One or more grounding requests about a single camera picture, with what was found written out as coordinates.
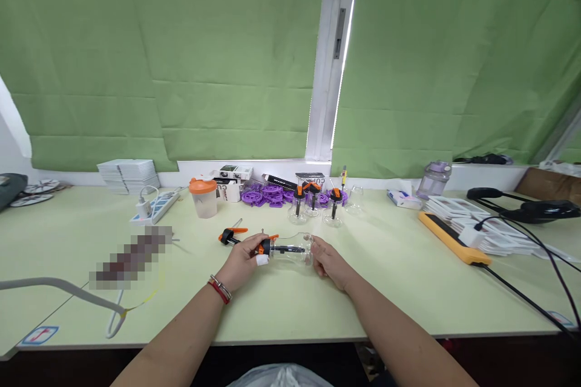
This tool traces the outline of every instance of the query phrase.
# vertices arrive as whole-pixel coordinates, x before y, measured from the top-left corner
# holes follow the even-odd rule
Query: charger
[[[139,197],[139,202],[135,205],[137,209],[137,214],[140,219],[147,219],[152,212],[151,203],[145,201],[142,196]]]

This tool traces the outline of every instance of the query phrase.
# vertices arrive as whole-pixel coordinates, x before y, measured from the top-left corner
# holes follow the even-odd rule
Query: bracelet
[[[228,289],[218,280],[214,275],[210,275],[210,279],[208,280],[208,284],[214,288],[216,292],[224,301],[224,304],[228,304],[232,300],[232,294],[228,291]]]

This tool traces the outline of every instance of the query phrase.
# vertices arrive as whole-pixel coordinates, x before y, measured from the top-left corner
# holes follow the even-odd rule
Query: white plug
[[[458,236],[458,239],[460,239],[466,246],[478,249],[485,237],[486,234],[484,232],[475,230],[473,226],[467,225]]]
[[[151,214],[151,203],[149,201],[145,201],[143,197],[139,196],[139,202],[135,205],[137,209],[137,214],[139,215],[139,219],[147,219]]]

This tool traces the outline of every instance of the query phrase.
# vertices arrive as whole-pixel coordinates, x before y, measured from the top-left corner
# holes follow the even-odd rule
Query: black headphones
[[[523,201],[523,203],[520,205],[520,209],[507,210],[485,199],[500,197],[514,198],[515,200]],[[579,206],[568,200],[531,201],[501,192],[493,187],[474,187],[466,193],[466,198],[494,210],[504,218],[525,224],[543,224],[558,219],[578,218],[581,216]]]

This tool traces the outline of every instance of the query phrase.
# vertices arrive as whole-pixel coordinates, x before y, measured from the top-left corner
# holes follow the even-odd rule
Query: orange lid
[[[196,180],[192,178],[189,182],[189,191],[194,195],[208,194],[216,190],[217,183],[215,180]]]

